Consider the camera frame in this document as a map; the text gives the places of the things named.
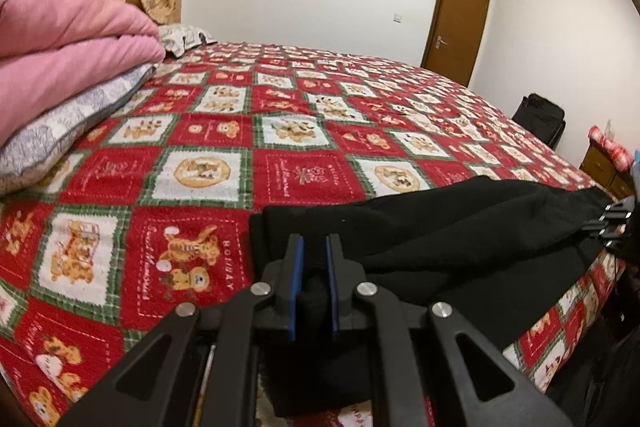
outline red checkered bedspread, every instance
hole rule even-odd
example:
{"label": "red checkered bedspread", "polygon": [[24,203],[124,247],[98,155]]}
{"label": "red checkered bedspread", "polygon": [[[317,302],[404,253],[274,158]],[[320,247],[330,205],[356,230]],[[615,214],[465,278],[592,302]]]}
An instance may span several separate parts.
{"label": "red checkered bedspread", "polygon": [[[485,174],[593,184],[482,98],[391,60],[215,44],[167,60],[30,190],[2,202],[0,363],[53,427],[180,301],[252,280],[248,216]],[[602,254],[504,354],[543,391],[614,280]],[[258,415],[270,417],[260,392]],[[296,419],[366,425],[367,405]]]}

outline metal screw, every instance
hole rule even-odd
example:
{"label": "metal screw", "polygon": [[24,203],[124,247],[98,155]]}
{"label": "metal screw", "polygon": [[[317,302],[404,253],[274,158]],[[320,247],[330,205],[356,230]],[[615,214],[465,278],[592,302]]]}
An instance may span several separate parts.
{"label": "metal screw", "polygon": [[450,304],[446,302],[436,302],[431,307],[431,312],[436,315],[436,317],[440,317],[441,319],[446,319],[450,314],[453,313],[453,308]]}
{"label": "metal screw", "polygon": [[378,293],[378,287],[372,282],[361,282],[356,286],[356,292],[363,297],[370,297]]}
{"label": "metal screw", "polygon": [[265,296],[271,293],[271,285],[268,282],[255,282],[251,285],[251,293],[257,296]]}
{"label": "metal screw", "polygon": [[175,307],[178,317],[191,317],[196,312],[196,305],[192,302],[181,302]]}

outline folded blanket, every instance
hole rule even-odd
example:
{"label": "folded blanket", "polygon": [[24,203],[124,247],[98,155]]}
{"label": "folded blanket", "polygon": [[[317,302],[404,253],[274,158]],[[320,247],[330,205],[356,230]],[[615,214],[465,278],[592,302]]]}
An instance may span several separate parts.
{"label": "folded blanket", "polygon": [[0,58],[120,35],[159,38],[143,11],[116,0],[0,0]]}
{"label": "folded blanket", "polygon": [[[545,315],[587,272],[602,247],[580,233],[610,198],[485,176],[448,187],[333,206],[267,206],[250,218],[257,274],[281,259],[291,233],[305,237],[298,302],[300,347],[265,353],[277,415],[339,409],[370,397],[367,353],[316,343],[328,320],[326,234],[367,278],[402,301],[446,301],[502,350]],[[308,388],[288,383],[308,380]]]}
{"label": "folded blanket", "polygon": [[160,62],[153,36],[106,37],[0,61],[0,146],[17,129],[70,96],[145,62]]}

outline white pillowcase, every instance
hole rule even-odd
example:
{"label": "white pillowcase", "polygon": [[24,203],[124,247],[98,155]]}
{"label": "white pillowcase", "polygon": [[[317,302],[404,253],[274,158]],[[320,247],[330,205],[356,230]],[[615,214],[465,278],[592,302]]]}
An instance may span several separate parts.
{"label": "white pillowcase", "polygon": [[174,54],[175,58],[182,57],[186,50],[197,48],[202,44],[216,42],[209,32],[196,26],[166,24],[158,27],[160,30],[160,42],[168,52]]}

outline black clamp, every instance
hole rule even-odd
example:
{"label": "black clamp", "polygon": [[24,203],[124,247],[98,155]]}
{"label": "black clamp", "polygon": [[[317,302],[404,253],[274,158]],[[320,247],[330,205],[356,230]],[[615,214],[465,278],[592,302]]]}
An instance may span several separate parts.
{"label": "black clamp", "polygon": [[[425,395],[439,426],[571,426],[452,306],[407,304],[368,282],[362,265],[344,258],[337,235],[327,237],[326,254],[331,338],[359,335],[376,348],[376,427],[430,427]],[[205,309],[179,304],[58,427],[192,427],[201,389],[199,425],[253,427],[260,351],[296,342],[303,261],[304,239],[291,235],[284,259],[269,263],[260,282],[228,302]]]}

